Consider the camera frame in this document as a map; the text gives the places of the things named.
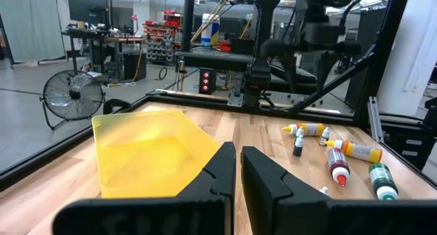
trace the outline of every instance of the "white bottle cap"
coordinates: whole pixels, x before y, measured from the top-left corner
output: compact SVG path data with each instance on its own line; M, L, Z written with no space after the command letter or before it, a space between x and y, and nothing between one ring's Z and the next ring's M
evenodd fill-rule
M341 149L341 146L343 145L343 142L342 142L342 140L336 140L335 141L335 146L334 146L334 148L337 148L337 149Z
M298 131L296 132L296 137L303 136L304 134L305 134L305 131L303 130L303 127L300 127L298 129Z
M379 200L396 200L399 198L395 189L389 186L383 186L376 190L376 195Z
M326 186L323 186L323 188L321 190L319 190L319 192L329 196L329 194L328 194L328 187L326 187Z
M296 135L296 133L298 131L298 126L295 125L295 124L291 124L291 125L289 125L289 127L292 128L292 131L290 133L293 134L293 135Z
M303 147L303 136L299 136L296 139L296 143L294 143L294 146L296 146L296 147Z
M344 176L344 178L346 178L346 182L344 183L344 184L346 184L348 182L349 176L350 176L349 175L349 171L346 168L344 168L344 167L336 167L336 168L334 168L334 170L333 170L334 181L339 183L339 184L341 184L339 182L339 180L341 179L341 176Z
M330 133L329 127L325 128L325 130L323 130L322 137L328 139L329 133Z

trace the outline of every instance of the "green paint bottle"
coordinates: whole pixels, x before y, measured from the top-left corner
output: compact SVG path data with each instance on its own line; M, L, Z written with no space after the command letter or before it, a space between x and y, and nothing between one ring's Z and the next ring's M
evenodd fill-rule
M369 174L373 191L379 200L395 200L398 190L389 168L382 163L370 165Z

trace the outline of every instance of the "bottle label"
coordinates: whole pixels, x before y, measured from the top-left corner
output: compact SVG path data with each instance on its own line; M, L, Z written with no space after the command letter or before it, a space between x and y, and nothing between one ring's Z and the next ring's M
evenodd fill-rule
M387 181L393 182L393 177L391 176L390 172L383 167L377 167L370 171L371 182L374 183L378 179L385 179Z
M306 136L314 136L320 135L319 125L318 124L307 124L307 128L305 130Z
M346 157L337 148L330 149L328 151L328 164L329 166L334 165L337 161L343 161L346 163Z
M371 148L369 146L360 146L354 143L354 149L352 150L352 156L365 161L369 160Z
M326 146L325 141L328 141L328 139L322 136L322 137L320 137L320 142L319 142L319 144L320 144L321 146Z

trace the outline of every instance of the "workbench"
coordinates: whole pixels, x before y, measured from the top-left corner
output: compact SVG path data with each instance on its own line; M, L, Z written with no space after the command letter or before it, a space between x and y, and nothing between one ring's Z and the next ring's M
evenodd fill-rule
M78 39L83 39L83 40L97 40L98 41L98 43L99 43L99 45L98 45L99 51L98 52L100 54L100 60L102 60L100 62L100 69L101 69L101 72L103 73L104 72L103 39L104 39L104 33L105 32L97 31L97 30L96 31L87 31L87 30L88 29L84 29L82 31L80 29L75 29L75 30L69 30L68 29L67 31L62 31L61 32L61 35L69 36L70 37L71 55L72 55L71 58L73 59L73 70L74 71L78 70L77 69L77 61L76 61L76 51L74 49L74 41L73 41L73 39L78 38ZM94 45L91 44L90 46L91 47L90 47L90 52L89 53L91 53L90 54L91 55L90 60L92 62L92 60L93 60L92 55L94 54L94 51L93 51Z
M318 137L305 137L302 156L293 156L294 137L282 132L281 127L297 121L158 102L147 102L135 111L162 109L181 110L220 144L226 141L235 144L235 234L251 234L240 175L239 153L243 146L255 146L315 189L327 186L329 195L334 199L375 199L368 174L370 163L348 158L351 177L346 187L340 187L328 170L329 148L320 146ZM311 108L311 111L327 110ZM434 187L361 129L333 124L325 126L330 128L330 140L350 140L382 148L381 162L390 168L400 199L437 199ZM90 137L0 194L0 234L50 234L51 223L58 210L78 199L99 197L94 138Z
M120 66L123 64L120 63L120 55L127 54L129 52L124 53L123 52L123 44L139 44L139 49L141 50L143 44L143 38L142 37L106 37L104 39L104 43L114 43L114 56L115 56L115 71L117 73L117 80L121 80L121 69Z

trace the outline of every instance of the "floor fan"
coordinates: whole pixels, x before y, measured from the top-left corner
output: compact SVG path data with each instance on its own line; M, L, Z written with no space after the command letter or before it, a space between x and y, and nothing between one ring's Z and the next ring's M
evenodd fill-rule
M40 101L51 130L65 122L91 118L104 103L104 93L98 81L86 72L74 70L53 75L46 82L42 94ZM52 126L47 109L63 120Z

